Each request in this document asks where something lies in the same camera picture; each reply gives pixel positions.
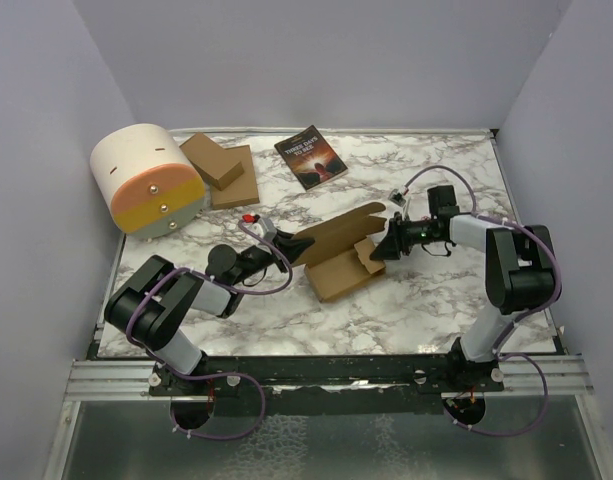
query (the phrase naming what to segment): brown cardboard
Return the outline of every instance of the brown cardboard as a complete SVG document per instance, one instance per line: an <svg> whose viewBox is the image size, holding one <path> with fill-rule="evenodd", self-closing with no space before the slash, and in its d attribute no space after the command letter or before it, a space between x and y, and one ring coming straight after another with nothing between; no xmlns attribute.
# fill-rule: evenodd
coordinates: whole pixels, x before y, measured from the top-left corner
<svg viewBox="0 0 613 480"><path fill-rule="evenodd" d="M257 179L255 178L255 167L250 146L227 148L226 152L241 163L244 173L223 190L218 190L211 185L210 196L213 209L221 210L259 203Z"/></svg>
<svg viewBox="0 0 613 480"><path fill-rule="evenodd" d="M367 237L384 230L386 219L370 215L384 210L381 203L369 203L295 235L315 239L293 266L305 265L320 302L338 300L384 274L386 264L370 259L375 244Z"/></svg>
<svg viewBox="0 0 613 480"><path fill-rule="evenodd" d="M223 190L244 173L237 158L203 133L196 133L180 147L205 182Z"/></svg>

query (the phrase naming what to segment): cardboard piece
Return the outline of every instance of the cardboard piece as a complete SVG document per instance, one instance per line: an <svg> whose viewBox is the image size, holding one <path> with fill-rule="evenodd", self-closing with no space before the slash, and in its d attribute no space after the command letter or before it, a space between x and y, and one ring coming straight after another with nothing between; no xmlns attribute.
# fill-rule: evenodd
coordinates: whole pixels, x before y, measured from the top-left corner
<svg viewBox="0 0 613 480"><path fill-rule="evenodd" d="M334 302L385 273L384 262L370 259L375 244L368 238L384 230L386 219L371 214L385 209L381 203L369 203L295 235L315 239L293 266L304 265L320 302Z"/></svg>
<svg viewBox="0 0 613 480"><path fill-rule="evenodd" d="M250 146L227 148L226 152L241 163L244 173L223 190L218 190L213 186L210 187L213 209L221 210L259 203L257 179L255 178L255 167Z"/></svg>
<svg viewBox="0 0 613 480"><path fill-rule="evenodd" d="M204 181L220 190L244 173L244 167L232 152L220 147L203 133L196 133L180 148Z"/></svg>

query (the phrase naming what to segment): book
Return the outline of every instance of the book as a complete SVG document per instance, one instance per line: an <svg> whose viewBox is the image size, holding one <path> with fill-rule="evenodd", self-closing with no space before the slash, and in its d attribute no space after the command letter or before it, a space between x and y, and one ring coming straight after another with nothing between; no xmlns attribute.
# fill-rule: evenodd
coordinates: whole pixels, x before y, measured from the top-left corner
<svg viewBox="0 0 613 480"><path fill-rule="evenodd" d="M306 191L348 172L346 164L314 125L277 143L275 149Z"/></svg>

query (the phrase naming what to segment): white marble tabletop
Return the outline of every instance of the white marble tabletop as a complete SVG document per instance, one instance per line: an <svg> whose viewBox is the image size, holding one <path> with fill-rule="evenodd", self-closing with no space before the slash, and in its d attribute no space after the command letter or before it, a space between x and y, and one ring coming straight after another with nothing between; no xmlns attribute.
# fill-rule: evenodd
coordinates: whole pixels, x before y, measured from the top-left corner
<svg viewBox="0 0 613 480"><path fill-rule="evenodd" d="M151 242L126 239L115 288L151 255L177 266L206 265L210 249L227 243L241 250L251 245L237 229L244 213L270 217L278 228L296 232L371 201L396 206L388 193L428 165L459 171L473 186L479 210L512 216L509 196L489 136L481 134L343 135L325 134L346 162L349 173L304 192L273 145L290 135L220 135L223 146L250 145L261 203L229 210L207 209L180 231ZM428 214L426 189L455 185L458 203L470 209L465 188L450 174L432 171L413 185L410 214ZM383 233L375 235L377 242ZM278 286L283 276L273 268L260 289ZM245 297L228 319L190 310L182 330L209 355L352 355L442 353L468 330L484 304L484 255L456 247L450 258L431 257L415 248L408 258L387 264L386 275L333 304L319 303L303 275L266 297ZM553 352L555 330L543 313L527 319L506 351ZM141 356L124 335L106 324L99 357Z"/></svg>

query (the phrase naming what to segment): gray wall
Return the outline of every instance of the gray wall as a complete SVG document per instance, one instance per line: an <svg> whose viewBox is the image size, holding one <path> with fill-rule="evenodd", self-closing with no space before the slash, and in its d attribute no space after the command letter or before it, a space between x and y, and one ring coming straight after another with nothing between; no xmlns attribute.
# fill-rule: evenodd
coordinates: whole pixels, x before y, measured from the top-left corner
<svg viewBox="0 0 613 480"><path fill-rule="evenodd" d="M139 121L499 127L570 0L74 0Z"/></svg>
<svg viewBox="0 0 613 480"><path fill-rule="evenodd" d="M41 478L117 239L87 157L131 121L68 0L0 1L0 479Z"/></svg>
<svg viewBox="0 0 613 480"><path fill-rule="evenodd" d="M563 270L553 314L586 358L613 439L613 0L575 0L499 135L524 222Z"/></svg>

